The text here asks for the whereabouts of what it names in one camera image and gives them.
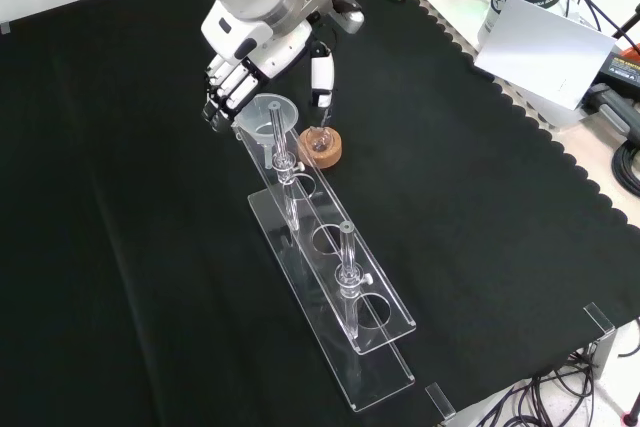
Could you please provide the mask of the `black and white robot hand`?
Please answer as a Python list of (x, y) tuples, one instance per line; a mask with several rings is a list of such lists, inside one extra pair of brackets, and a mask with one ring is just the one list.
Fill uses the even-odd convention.
[(263, 21), (241, 21), (216, 2), (202, 26), (215, 57), (205, 69), (206, 100), (202, 117), (216, 132), (230, 128), (243, 108), (306, 53), (311, 54), (312, 105), (320, 123), (328, 122), (333, 104), (335, 70), (331, 49), (312, 38), (304, 20), (278, 35)]

